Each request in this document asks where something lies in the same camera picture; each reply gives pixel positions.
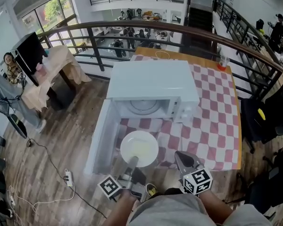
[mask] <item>table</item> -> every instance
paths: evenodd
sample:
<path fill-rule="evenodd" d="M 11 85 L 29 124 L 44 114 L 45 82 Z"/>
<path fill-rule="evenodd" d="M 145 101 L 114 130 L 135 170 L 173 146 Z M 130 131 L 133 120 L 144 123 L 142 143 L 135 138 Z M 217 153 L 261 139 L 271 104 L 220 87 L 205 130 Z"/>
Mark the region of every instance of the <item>table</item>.
<path fill-rule="evenodd" d="M 230 67 L 221 72 L 214 61 L 160 51 L 138 47 L 131 60 L 157 60 L 157 54 L 162 59 L 188 61 L 200 96 L 197 112 L 191 121 L 182 124 L 171 119 L 122 119 L 117 148 L 128 133 L 144 130 L 158 140 L 160 168 L 176 168 L 174 153 L 183 150 L 196 154 L 210 170 L 240 169 L 241 119 Z"/>
<path fill-rule="evenodd" d="M 49 49 L 48 59 L 51 70 L 45 76 L 40 76 L 36 72 L 35 76 L 39 86 L 28 84 L 21 96 L 22 100 L 30 109 L 42 111 L 43 107 L 47 107 L 47 96 L 53 99 L 56 107 L 62 109 L 63 105 L 57 99 L 56 92 L 51 88 L 52 80 L 59 73 L 71 91 L 75 91 L 74 85 L 69 79 L 74 80 L 76 84 L 89 82 L 91 79 L 82 71 L 80 65 L 75 60 L 66 46 L 56 46 Z"/>

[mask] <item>red and white checkered tablecloth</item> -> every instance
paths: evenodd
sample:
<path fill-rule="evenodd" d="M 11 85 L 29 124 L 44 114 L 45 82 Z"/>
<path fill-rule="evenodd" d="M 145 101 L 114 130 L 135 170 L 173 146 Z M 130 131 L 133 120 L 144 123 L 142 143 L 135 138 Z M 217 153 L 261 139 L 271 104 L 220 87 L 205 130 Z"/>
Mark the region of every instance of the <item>red and white checkered tablecloth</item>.
<path fill-rule="evenodd" d="M 134 55 L 134 60 L 156 60 Z M 190 65 L 200 104 L 191 121 L 171 119 L 122 119 L 117 148 L 130 132 L 144 130 L 158 141 L 158 167 L 175 168 L 177 150 L 196 154 L 211 170 L 239 169 L 241 149 L 239 118 L 234 84 L 230 74 Z"/>

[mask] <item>beige cloth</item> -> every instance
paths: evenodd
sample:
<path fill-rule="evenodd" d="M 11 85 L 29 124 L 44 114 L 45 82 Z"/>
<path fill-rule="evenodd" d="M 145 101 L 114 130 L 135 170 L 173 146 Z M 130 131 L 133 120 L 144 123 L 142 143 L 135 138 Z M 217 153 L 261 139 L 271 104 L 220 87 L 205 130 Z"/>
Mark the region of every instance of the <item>beige cloth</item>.
<path fill-rule="evenodd" d="M 22 100 L 30 109 L 41 111 L 46 106 L 47 92 L 53 78 L 63 69 L 66 76 L 76 84 L 89 82 L 91 79 L 84 73 L 75 57 L 66 46 L 56 46 L 49 49 L 48 59 L 51 70 L 45 76 L 35 73 L 39 86 L 28 84 L 23 92 Z"/>

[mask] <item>white microwave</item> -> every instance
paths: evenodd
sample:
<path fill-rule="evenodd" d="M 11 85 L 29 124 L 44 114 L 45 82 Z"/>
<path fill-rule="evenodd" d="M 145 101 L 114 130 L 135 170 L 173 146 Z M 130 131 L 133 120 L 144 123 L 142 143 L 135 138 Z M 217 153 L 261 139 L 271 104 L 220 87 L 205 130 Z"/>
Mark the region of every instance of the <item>white microwave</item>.
<path fill-rule="evenodd" d="M 186 61 L 115 63 L 84 172 L 108 174 L 122 118 L 190 120 L 199 104 Z"/>

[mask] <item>stairs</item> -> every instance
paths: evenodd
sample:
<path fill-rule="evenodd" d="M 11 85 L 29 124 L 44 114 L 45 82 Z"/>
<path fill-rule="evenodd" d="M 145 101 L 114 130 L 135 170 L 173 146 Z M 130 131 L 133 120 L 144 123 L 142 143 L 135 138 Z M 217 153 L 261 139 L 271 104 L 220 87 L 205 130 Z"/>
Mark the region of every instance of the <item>stairs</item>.
<path fill-rule="evenodd" d="M 190 8 L 190 17 L 188 26 L 212 32 L 213 14 L 197 8 Z M 183 36 L 182 43 L 185 45 L 180 49 L 181 53 L 198 56 L 202 58 L 211 59 L 211 55 L 199 50 L 194 50 L 190 46 L 198 47 L 199 49 L 211 51 L 211 41 L 204 40 L 196 36 L 185 35 Z"/>

